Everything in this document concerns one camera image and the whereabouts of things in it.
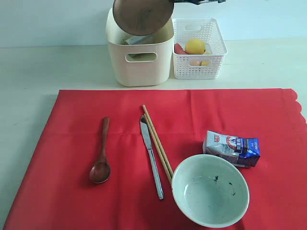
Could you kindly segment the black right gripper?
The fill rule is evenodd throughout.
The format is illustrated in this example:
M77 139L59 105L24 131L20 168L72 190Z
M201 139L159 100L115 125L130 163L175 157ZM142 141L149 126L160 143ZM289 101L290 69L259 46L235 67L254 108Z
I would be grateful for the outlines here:
M223 3L226 2L226 0L173 0L174 3L191 3L194 5L200 5L204 3L211 3L211 2L217 2L217 3Z

